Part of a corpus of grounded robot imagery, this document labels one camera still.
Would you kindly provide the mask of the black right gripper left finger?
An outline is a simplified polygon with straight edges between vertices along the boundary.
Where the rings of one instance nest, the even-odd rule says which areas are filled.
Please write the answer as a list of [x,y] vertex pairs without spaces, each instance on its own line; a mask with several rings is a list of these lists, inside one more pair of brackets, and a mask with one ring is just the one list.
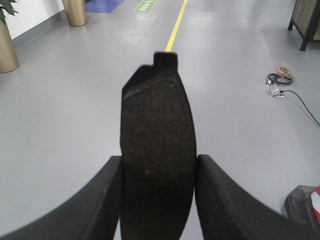
[[112,240],[122,201],[120,156],[112,156],[75,195],[3,240]]

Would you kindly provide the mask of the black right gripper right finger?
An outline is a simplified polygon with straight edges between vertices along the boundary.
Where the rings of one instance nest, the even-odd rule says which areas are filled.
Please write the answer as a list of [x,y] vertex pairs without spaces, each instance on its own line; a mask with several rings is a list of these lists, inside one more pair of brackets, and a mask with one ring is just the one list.
[[205,240],[318,240],[236,183],[209,155],[197,157],[195,202]]

